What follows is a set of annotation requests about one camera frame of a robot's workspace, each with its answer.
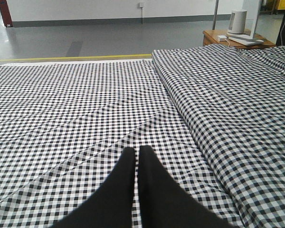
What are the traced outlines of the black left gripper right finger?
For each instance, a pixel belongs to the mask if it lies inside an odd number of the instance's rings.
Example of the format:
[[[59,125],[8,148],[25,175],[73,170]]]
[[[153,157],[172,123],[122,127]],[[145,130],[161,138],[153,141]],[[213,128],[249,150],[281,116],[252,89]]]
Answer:
[[[187,194],[165,170],[152,147],[141,146],[139,203],[144,228],[230,228]]]

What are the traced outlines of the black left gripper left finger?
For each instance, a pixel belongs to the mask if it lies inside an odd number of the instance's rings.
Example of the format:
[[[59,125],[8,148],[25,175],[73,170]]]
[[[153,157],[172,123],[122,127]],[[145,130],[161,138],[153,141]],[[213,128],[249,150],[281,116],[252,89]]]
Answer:
[[[130,228],[134,197],[135,150],[126,147],[112,172],[80,207],[54,228]]]

